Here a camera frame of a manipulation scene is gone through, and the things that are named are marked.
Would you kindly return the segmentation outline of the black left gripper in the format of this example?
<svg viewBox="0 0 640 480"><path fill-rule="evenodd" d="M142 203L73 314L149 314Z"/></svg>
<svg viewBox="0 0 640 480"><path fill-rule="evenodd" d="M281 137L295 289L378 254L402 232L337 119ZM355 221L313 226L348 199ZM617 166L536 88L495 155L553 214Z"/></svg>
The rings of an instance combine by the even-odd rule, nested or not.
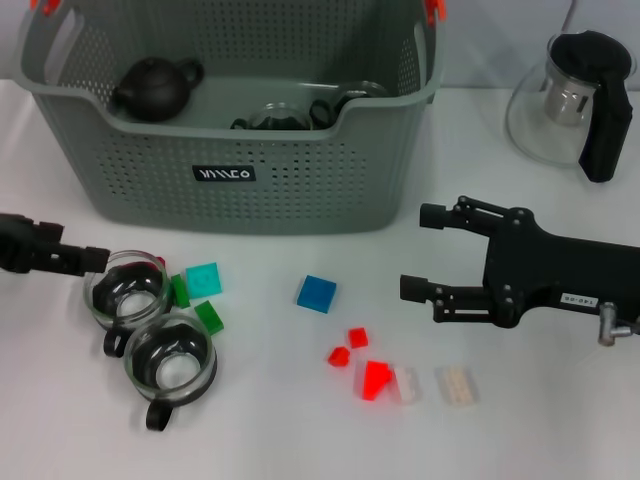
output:
<svg viewBox="0 0 640 480"><path fill-rule="evenodd" d="M16 274L32 269L64 275L105 271L109 250L59 244L63 232L60 224L34 223L22 215L2 213L1 269Z"/></svg>

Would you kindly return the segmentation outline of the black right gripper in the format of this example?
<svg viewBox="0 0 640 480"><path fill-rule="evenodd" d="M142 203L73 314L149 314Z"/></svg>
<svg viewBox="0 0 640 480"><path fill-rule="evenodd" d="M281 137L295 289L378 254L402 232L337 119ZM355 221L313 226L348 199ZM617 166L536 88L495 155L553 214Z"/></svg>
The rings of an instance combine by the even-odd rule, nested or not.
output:
<svg viewBox="0 0 640 480"><path fill-rule="evenodd" d="M570 238L542 229L531 211L467 196L456 204L424 203L422 228L459 229L489 238L484 287L455 287L402 275L400 298L432 303L436 323L516 327L538 307L596 315L607 302L624 322L639 319L639 249Z"/></svg>

